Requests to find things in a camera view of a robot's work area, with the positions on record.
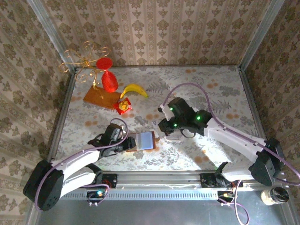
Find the cable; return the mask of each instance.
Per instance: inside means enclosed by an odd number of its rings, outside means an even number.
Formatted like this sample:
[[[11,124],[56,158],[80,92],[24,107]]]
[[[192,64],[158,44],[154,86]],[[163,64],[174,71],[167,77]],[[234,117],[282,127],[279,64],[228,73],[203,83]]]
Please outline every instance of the cable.
[[[82,155],[83,153],[86,153],[86,152],[90,152],[90,151],[98,151],[99,149],[105,149],[105,148],[110,148],[110,147],[114,147],[114,146],[117,146],[119,144],[121,144],[123,141],[126,140],[127,136],[128,136],[128,127],[127,127],[127,123],[122,120],[122,119],[119,119],[119,118],[114,118],[110,121],[110,123],[113,121],[113,120],[120,120],[122,123],[124,123],[125,125],[125,128],[126,128],[126,134],[125,136],[123,137],[123,139],[115,144],[111,144],[111,145],[107,145],[107,146],[101,146],[101,147],[95,147],[95,148],[90,148],[90,149],[86,149],[86,150],[82,150],[80,152],[77,152],[71,156],[69,156],[68,158],[64,159],[63,161],[61,161],[60,163],[58,163],[57,165],[55,165],[54,167],[52,167],[46,174],[45,176],[42,178],[38,188],[37,188],[37,192],[36,192],[36,196],[34,198],[34,207],[36,208],[36,210],[38,211],[42,211],[39,206],[38,206],[38,196],[39,196],[39,193],[41,191],[41,188],[43,186],[43,183],[45,182],[46,178],[49,176],[49,174],[55,170],[58,166],[60,166],[61,164],[64,164],[64,163],[68,163],[69,161],[73,160],[74,158]]]
[[[110,191],[110,187],[109,185],[107,184],[89,184],[89,185],[85,185],[85,186],[82,186],[83,188],[94,188],[94,187],[100,187],[100,186],[103,186],[103,187],[106,187],[106,190],[105,190],[105,195],[103,196],[103,198],[97,203],[97,205],[100,205],[103,200],[108,196],[108,193]]]
[[[201,87],[200,85],[198,84],[195,84],[195,83],[191,83],[191,82],[188,82],[188,83],[182,83],[182,84],[179,84],[177,85],[175,88],[173,88],[170,93],[167,95],[167,97],[165,98],[165,101],[163,103],[163,106],[166,104],[168,98],[170,97],[170,95],[179,87],[183,86],[183,85],[191,85],[191,86],[195,86],[197,88],[199,88],[205,95],[205,98],[206,98],[206,101],[207,101],[207,106],[208,106],[208,110],[209,112],[211,113],[212,117],[214,118],[214,120],[223,128],[224,125],[217,119],[217,117],[215,116],[215,114],[213,113],[213,110],[211,108],[211,105],[210,105],[210,100],[209,100],[209,97],[208,97],[208,94],[207,92],[204,90],[203,87]],[[252,140],[251,138],[248,138],[242,134],[239,134],[238,132],[234,131],[234,130],[231,130],[229,128],[226,127],[226,130],[228,130],[230,133],[246,140],[246,141],[249,141],[250,143],[254,144],[254,145],[257,145],[259,147],[261,147],[262,149],[266,150],[269,154],[271,154],[272,156],[276,157],[277,159],[279,159],[281,162],[283,162],[285,165],[287,165],[287,167],[289,167],[297,176],[298,178],[300,179],[300,172],[297,171],[297,169],[292,166],[290,163],[288,163],[284,158],[280,157],[279,155],[277,155],[276,153],[274,153],[272,150],[270,150],[269,148],[267,148],[266,146],[263,146],[262,144],[260,143],[257,143],[256,141]],[[296,182],[291,182],[291,181],[286,181],[286,180],[282,180],[282,179],[279,179],[279,178],[276,178],[278,181],[282,182],[282,183],[286,183],[288,185],[295,185],[295,186],[300,186],[300,182],[299,183],[296,183]]]
[[[196,133],[194,133],[194,135],[192,137],[187,137],[184,133],[183,133],[183,130],[180,130],[180,133],[187,139],[190,139],[190,138],[193,138],[196,136]]]
[[[222,199],[222,198],[219,198],[219,201],[223,202],[224,204],[234,205],[235,216],[236,216],[236,218],[237,218],[239,224],[240,224],[240,225],[248,225],[248,224],[250,223],[250,216],[249,216],[249,213],[248,213],[247,209],[246,209],[243,205],[237,203],[238,188],[239,188],[240,183],[241,183],[241,180],[238,181],[237,186],[236,186],[236,189],[235,189],[235,193],[234,193],[234,202],[226,202],[226,201],[225,201],[224,199]],[[238,214],[237,206],[240,206],[240,207],[245,211],[245,213],[246,213],[246,215],[247,215],[247,222],[246,222],[245,224],[242,223],[242,221],[240,220],[240,217],[239,217],[239,214]]]

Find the wall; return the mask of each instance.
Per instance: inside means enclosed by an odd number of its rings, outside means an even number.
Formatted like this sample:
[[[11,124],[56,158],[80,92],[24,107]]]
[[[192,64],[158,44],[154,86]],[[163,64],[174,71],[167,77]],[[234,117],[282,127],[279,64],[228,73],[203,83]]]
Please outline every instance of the wall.
[[[18,225],[26,179],[48,153],[68,76],[24,0],[0,1],[0,225]]]
[[[267,136],[281,141],[300,170],[300,1],[286,0],[247,68]],[[290,180],[294,174],[286,171]],[[300,191],[293,187],[300,211]]]
[[[239,64],[270,0],[42,0],[60,39],[115,66]]]

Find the red object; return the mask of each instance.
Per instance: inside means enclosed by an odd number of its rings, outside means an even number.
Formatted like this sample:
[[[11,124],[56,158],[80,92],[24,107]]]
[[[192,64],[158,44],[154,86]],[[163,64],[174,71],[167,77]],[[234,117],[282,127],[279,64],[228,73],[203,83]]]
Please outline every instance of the red object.
[[[97,68],[105,70],[102,75],[102,85],[107,92],[115,92],[119,87],[116,76],[108,71],[112,65],[113,61],[110,58],[101,58],[96,62]]]
[[[109,71],[103,73],[102,85],[107,92],[115,92],[119,87],[116,76]]]
[[[101,58],[96,62],[96,67],[102,70],[108,70],[112,65],[113,61],[110,58]]]
[[[119,115],[122,115],[123,113],[125,113],[126,111],[132,109],[131,103],[129,101],[128,98],[124,99],[121,102],[117,102],[115,104],[113,104],[113,107],[118,111]]]

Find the metal bar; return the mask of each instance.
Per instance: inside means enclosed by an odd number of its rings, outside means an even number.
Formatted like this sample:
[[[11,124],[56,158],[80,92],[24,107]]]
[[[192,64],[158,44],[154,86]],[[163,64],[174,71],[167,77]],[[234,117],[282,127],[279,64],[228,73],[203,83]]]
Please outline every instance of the metal bar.
[[[34,13],[37,15],[38,20],[41,22],[44,30],[46,31],[47,35],[49,36],[51,42],[53,43],[54,47],[60,54],[61,59],[64,62],[72,62],[69,58],[67,58],[64,55],[64,51],[68,49],[68,46],[63,41],[63,38],[61,38],[56,31],[50,16],[47,13],[47,10],[45,9],[43,3],[41,0],[27,0],[29,5],[31,6]],[[75,67],[73,65],[67,64],[70,73],[74,73]]]
[[[34,208],[34,203],[31,202],[28,206],[29,211],[27,212],[27,217],[25,218],[25,225],[34,225],[39,220],[41,214]]]
[[[250,61],[252,60],[255,52],[257,51],[259,45],[266,36],[270,26],[272,25],[275,17],[277,16],[279,10],[281,9],[285,0],[272,0],[261,23],[259,24],[256,33],[254,34],[248,48],[240,62],[240,67],[242,70],[246,70]]]
[[[76,82],[76,79],[75,79],[75,75],[73,74],[73,75],[71,75],[71,79],[70,79],[70,82],[69,82],[69,86],[67,88],[64,103],[63,103],[62,108],[61,108],[60,117],[59,117],[59,120],[57,122],[54,137],[53,137],[53,140],[52,140],[52,143],[51,143],[51,146],[50,146],[49,154],[48,154],[48,157],[47,157],[48,162],[51,162],[52,159],[55,158],[55,155],[57,153],[57,149],[58,149],[58,146],[59,146],[59,143],[60,143],[61,133],[62,133],[64,124],[65,124],[65,120],[66,120],[68,108],[69,108],[69,105],[70,105],[70,101],[71,101],[73,89],[74,89],[74,86],[75,86],[75,82]]]
[[[118,174],[118,175],[127,175],[127,176],[132,176],[132,175],[139,175],[139,176],[144,176],[144,175],[195,175],[199,173],[214,173],[215,170],[174,170],[174,171],[105,171],[105,174]]]
[[[242,81],[242,84],[243,84],[243,87],[244,87],[244,90],[245,90],[245,94],[246,94],[246,97],[247,97],[247,100],[248,100],[248,103],[249,103],[250,110],[251,110],[251,113],[252,113],[252,116],[253,116],[253,120],[254,120],[254,123],[255,123],[255,126],[256,126],[258,136],[260,138],[266,139],[266,134],[265,134],[265,131],[263,129],[263,125],[262,125],[262,122],[260,120],[258,110],[256,108],[256,104],[255,104],[255,101],[254,101],[254,98],[253,98],[253,95],[252,95],[252,91],[251,91],[251,88],[249,86],[249,83],[248,83],[248,80],[247,80],[247,77],[246,77],[245,70],[242,69],[241,66],[239,67],[239,74],[240,74],[240,79]],[[281,176],[282,177],[280,177],[280,178],[283,179],[285,177],[284,173],[282,173]],[[274,184],[274,186],[283,187],[282,183],[280,183],[280,182],[276,182]],[[255,190],[265,189],[265,186],[261,187],[261,186],[258,185],[256,187],[256,186],[253,186],[253,184],[252,184],[252,187],[254,187]],[[288,191],[289,195],[292,196],[291,191],[289,189],[287,191]],[[293,198],[290,198],[290,200],[286,204],[281,204],[280,206],[282,208],[283,214],[285,216],[285,220],[286,220],[288,225],[299,225],[300,224],[299,215],[297,213],[296,206],[294,204]]]
[[[254,101],[254,98],[253,98],[253,95],[252,95],[252,91],[251,91],[248,79],[246,77],[246,73],[240,67],[238,68],[238,70],[239,70],[240,79],[242,81],[244,91],[245,91],[245,94],[246,94],[246,97],[247,97],[247,100],[248,100],[250,111],[251,111],[252,116],[253,116],[253,120],[254,120],[254,123],[255,123],[255,127],[256,127],[256,130],[257,130],[258,137],[266,139],[266,134],[265,134],[261,119],[260,119],[259,114],[258,114],[258,110],[257,110],[256,104],[255,104],[255,101]]]
[[[108,172],[114,173],[118,176],[116,189],[127,190],[192,190],[200,189],[201,181],[200,174],[202,173],[214,173],[214,171],[127,171],[127,172]],[[255,180],[243,181],[244,187],[241,187],[241,191],[259,191],[264,190],[266,186],[256,182]],[[276,182],[274,186],[280,186],[281,183]],[[202,188],[218,191],[228,191],[231,187],[214,187],[214,188]]]
[[[61,200],[87,200],[87,191],[72,191]],[[112,189],[105,200],[216,200],[216,190],[180,190],[180,191],[120,191]]]

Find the wooden base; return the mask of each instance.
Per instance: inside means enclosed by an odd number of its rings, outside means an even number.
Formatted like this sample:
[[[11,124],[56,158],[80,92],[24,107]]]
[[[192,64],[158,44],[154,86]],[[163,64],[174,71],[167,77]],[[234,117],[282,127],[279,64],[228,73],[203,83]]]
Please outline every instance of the wooden base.
[[[86,93],[83,100],[85,102],[98,105],[104,108],[114,109],[113,104],[119,101],[120,96],[121,93],[118,92],[108,93],[106,90],[99,87],[97,87],[97,89],[95,90],[93,86],[91,86],[91,88],[89,89],[88,93]]]

